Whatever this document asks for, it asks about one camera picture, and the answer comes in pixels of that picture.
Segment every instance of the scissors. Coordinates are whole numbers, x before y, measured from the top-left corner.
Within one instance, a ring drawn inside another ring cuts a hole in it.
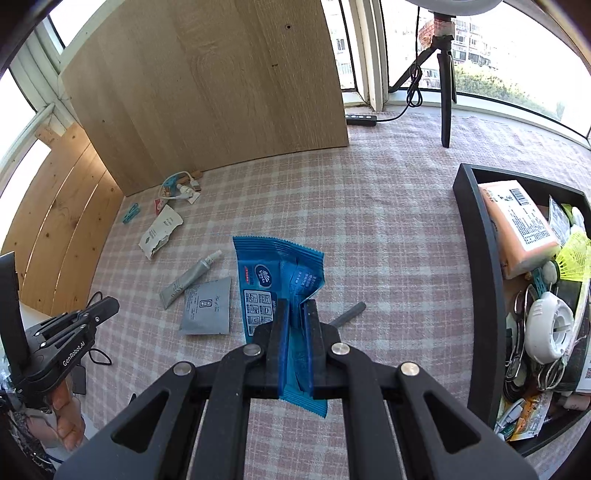
[[[517,324],[516,341],[513,345],[511,357],[505,363],[505,381],[511,382],[517,377],[519,367],[523,358],[525,350],[525,321],[530,312],[530,308],[538,299],[538,293],[532,284],[527,285],[525,290],[520,290],[515,295],[513,302],[513,314],[515,315],[515,323]]]

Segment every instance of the plaid tablecloth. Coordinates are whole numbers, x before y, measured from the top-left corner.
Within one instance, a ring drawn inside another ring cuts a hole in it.
[[[175,362],[217,361],[243,343],[233,235],[276,236],[324,252],[326,285],[316,296],[321,320],[363,300],[367,310],[340,329],[344,342],[386,364],[416,361],[467,402],[473,315],[452,192],[459,163],[530,173],[588,192],[591,155],[528,125],[466,115],[454,116],[452,147],[445,149],[438,111],[426,108],[376,128],[349,127],[349,138],[347,148],[206,172],[195,205],[171,202],[184,225],[152,261],[138,241],[155,218],[157,189],[124,200],[92,288],[121,304],[97,334],[96,346],[112,357],[113,366],[85,361],[88,393],[82,403],[97,426]],[[121,219],[134,202],[141,213],[124,225]],[[183,299],[164,311],[158,293],[217,249],[224,259],[202,281],[234,279],[230,334],[180,335]],[[560,448],[530,457],[542,476],[566,457],[584,425],[559,439]],[[282,401],[253,401],[245,477],[348,478],[340,403],[330,401],[321,419]]]

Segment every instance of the badminton shuttlecock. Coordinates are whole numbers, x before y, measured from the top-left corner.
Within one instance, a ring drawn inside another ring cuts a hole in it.
[[[542,268],[546,283],[558,280],[583,281],[591,278],[591,242],[583,229],[574,229],[556,258]]]

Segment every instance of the clothespin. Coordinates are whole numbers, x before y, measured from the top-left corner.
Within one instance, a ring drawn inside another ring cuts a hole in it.
[[[127,213],[123,217],[123,223],[129,223],[131,219],[139,213],[140,210],[141,209],[139,208],[139,205],[134,203],[131,207],[129,207],[129,210],[127,210]]]

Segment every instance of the barcode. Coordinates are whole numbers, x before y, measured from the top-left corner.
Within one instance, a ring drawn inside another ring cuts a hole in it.
[[[513,197],[515,197],[515,200],[517,200],[517,203],[519,203],[520,205],[529,205],[530,204],[529,200],[527,198],[525,198],[523,193],[521,193],[520,189],[509,189],[509,191],[511,192]]]

